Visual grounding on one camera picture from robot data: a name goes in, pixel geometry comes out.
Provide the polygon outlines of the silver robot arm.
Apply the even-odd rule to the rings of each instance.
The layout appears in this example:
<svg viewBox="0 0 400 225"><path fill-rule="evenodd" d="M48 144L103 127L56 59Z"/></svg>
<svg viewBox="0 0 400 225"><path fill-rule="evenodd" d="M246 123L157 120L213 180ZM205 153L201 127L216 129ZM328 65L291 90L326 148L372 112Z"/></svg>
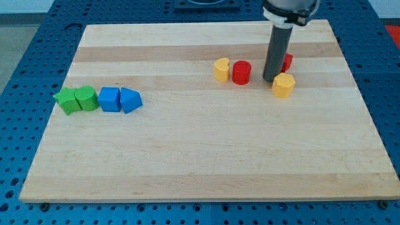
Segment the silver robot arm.
<svg viewBox="0 0 400 225"><path fill-rule="evenodd" d="M319 9L320 0L262 0L263 16L277 28L305 26Z"/></svg>

